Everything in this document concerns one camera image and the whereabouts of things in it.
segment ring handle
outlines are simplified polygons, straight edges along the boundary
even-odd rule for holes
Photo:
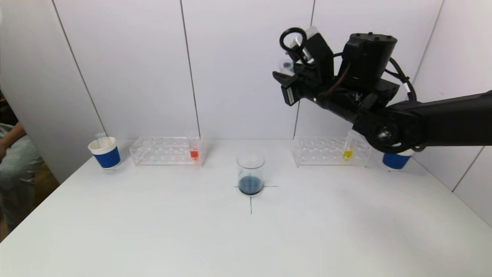
[[[285,43],[283,41],[287,35],[293,34],[293,33],[301,34],[301,37],[303,39],[301,41],[301,45],[299,45],[299,47],[295,50],[287,47],[287,45],[285,45]],[[282,33],[282,35],[280,35],[280,46],[282,47],[283,50],[287,51],[288,53],[294,53],[303,62],[303,64],[307,65],[308,63],[305,61],[305,59],[303,57],[303,50],[304,50],[304,47],[306,45],[307,40],[308,40],[308,37],[306,35],[306,32],[304,32],[303,29],[293,27],[293,28],[289,28],[289,29],[285,30]]]

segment gray pants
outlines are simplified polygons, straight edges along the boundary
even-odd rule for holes
[[[13,126],[0,123],[0,139]],[[24,136],[16,141],[0,163],[0,205],[9,232],[19,225],[32,210],[34,174],[43,163],[36,147]]]

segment beaker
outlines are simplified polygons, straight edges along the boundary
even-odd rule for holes
[[[263,165],[265,158],[255,152],[244,152],[237,158],[238,188],[247,195],[260,192],[263,188]]]

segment black line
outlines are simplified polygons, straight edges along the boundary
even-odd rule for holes
[[[312,26],[312,18],[314,16],[314,6],[316,5],[316,0],[313,0],[312,2],[312,13],[311,13],[311,23],[309,24],[310,26]]]
[[[473,159],[473,162],[471,162],[470,166],[466,169],[466,171],[464,172],[463,176],[461,176],[460,180],[456,184],[455,188],[453,190],[451,190],[451,192],[454,192],[455,191],[455,189],[458,187],[458,185],[463,180],[464,176],[468,173],[468,171],[470,170],[470,168],[473,166],[473,164],[475,163],[475,161],[478,159],[478,156],[480,156],[480,153],[482,153],[482,151],[484,150],[484,148],[485,148],[485,146],[482,146],[482,149],[480,149],[480,151],[478,151],[477,156],[475,157],[475,159]]]
[[[99,119],[99,122],[101,123],[103,131],[108,135],[106,132],[106,128],[104,128],[104,124],[102,124],[101,117],[99,116],[99,112],[97,112],[97,108],[95,107],[94,100],[92,100],[91,93],[89,92],[89,88],[87,87],[86,80],[84,79],[84,76],[82,75],[82,71],[80,71],[79,63],[77,62],[77,59],[75,58],[75,55],[73,54],[72,46],[70,45],[70,41],[68,41],[68,37],[66,36],[65,28],[63,27],[62,24],[62,19],[60,18],[60,15],[58,14],[58,9],[55,4],[55,0],[51,0],[51,3],[53,4],[53,7],[55,8],[55,13],[57,14],[58,22],[60,23],[61,30],[63,31],[63,35],[65,36],[66,43],[68,44],[68,48],[70,49],[70,52],[72,53],[73,60],[75,61],[75,65],[77,66],[77,70],[79,71],[80,77],[82,78],[82,82],[84,83],[84,87],[86,88],[87,94],[89,95],[89,99],[91,100],[92,106],[94,107],[95,113],[97,115],[97,118]]]
[[[200,133],[200,122],[198,121],[198,109],[196,108],[196,97],[195,97],[195,85],[193,83],[193,73],[191,72],[191,60],[189,58],[189,47],[188,47],[188,35],[186,34],[186,25],[185,25],[185,12],[183,11],[183,0],[180,0],[181,6],[181,17],[183,19],[183,30],[184,30],[184,41],[186,42],[186,52],[188,54],[188,65],[189,65],[189,76],[191,78],[191,89],[193,90],[193,101],[195,102],[195,113],[196,113],[196,125],[198,126],[198,136],[201,137]]]
[[[441,16],[441,11],[442,11],[443,6],[444,6],[444,1],[441,2],[441,7],[439,7],[439,12],[437,13],[437,16],[435,18],[434,26],[432,27],[432,31],[430,32],[429,40],[427,41],[427,44],[426,44],[426,47],[424,49],[424,53],[422,54],[422,58],[420,59],[419,65],[417,66],[417,71],[415,72],[412,83],[415,83],[415,80],[417,80],[417,77],[418,77],[419,71],[420,71],[420,66],[422,65],[422,62],[424,61],[424,58],[426,57],[427,49],[429,48],[429,45],[431,44],[430,41],[432,40],[432,35],[434,34],[435,27],[437,26],[437,21],[439,20],[439,17]]]
[[[294,135],[292,136],[292,139],[294,139],[296,137],[297,119],[299,118],[299,107],[300,106],[301,106],[301,101],[297,102],[296,125],[294,125]]]

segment yellow liquid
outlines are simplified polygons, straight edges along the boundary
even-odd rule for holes
[[[354,153],[354,151],[352,151],[352,149],[350,148],[346,148],[344,151],[343,151],[343,154],[341,155],[342,158],[345,160],[345,161],[348,161],[350,160],[350,158],[352,158],[352,154]]]

